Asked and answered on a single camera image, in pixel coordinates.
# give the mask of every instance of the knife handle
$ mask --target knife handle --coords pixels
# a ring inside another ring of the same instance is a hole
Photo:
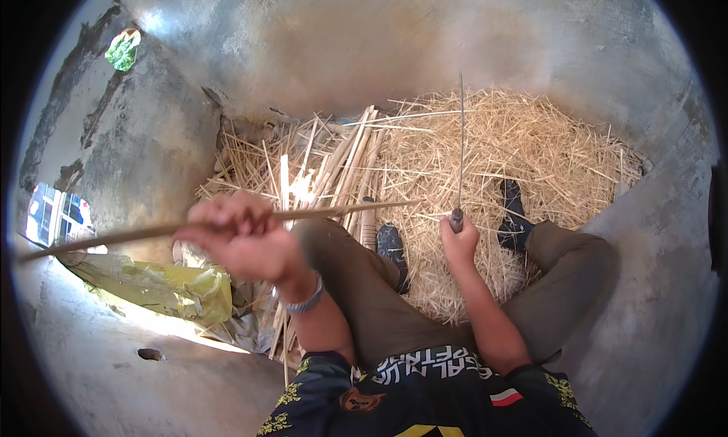
[[[459,207],[456,207],[453,209],[452,214],[450,214],[450,228],[453,230],[453,233],[460,233],[462,232],[462,209]]]

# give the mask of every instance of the yellow plastic bag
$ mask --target yellow plastic bag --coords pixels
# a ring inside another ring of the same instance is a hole
[[[97,253],[57,257],[84,281],[155,313],[203,325],[222,323],[232,315],[230,276],[222,267],[176,267]]]

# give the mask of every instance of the wristwatch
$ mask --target wristwatch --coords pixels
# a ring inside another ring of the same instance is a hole
[[[321,300],[321,296],[323,295],[323,279],[321,279],[321,275],[318,271],[316,271],[316,291],[314,292],[313,296],[308,298],[306,301],[301,303],[295,303],[290,304],[281,301],[283,304],[283,307],[286,308],[286,310],[291,314],[302,314],[306,312],[307,310],[314,307],[319,300]]]

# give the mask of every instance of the olive green pants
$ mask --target olive green pants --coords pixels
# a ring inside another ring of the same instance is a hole
[[[395,291],[396,266],[364,248],[338,223],[311,219],[297,223],[292,232],[347,319],[363,369],[373,369],[390,355],[446,344],[477,351],[469,323],[443,325],[409,305]],[[544,276],[502,308],[539,363],[557,353],[607,296],[617,279],[619,257],[604,239],[549,221],[533,228],[526,250]]]

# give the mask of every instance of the person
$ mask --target person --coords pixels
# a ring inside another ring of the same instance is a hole
[[[469,323],[430,320],[406,291],[401,239],[385,225],[378,253],[338,223],[302,220],[289,232],[258,196],[217,195],[195,205],[176,239],[232,275],[268,280],[306,354],[259,435],[595,435],[565,374],[541,365],[608,294],[618,255],[605,240],[549,221],[532,225],[520,189],[503,181],[499,240],[528,251],[543,277],[500,306],[475,268],[479,232],[466,216],[442,248]],[[352,366],[363,372],[354,379]]]

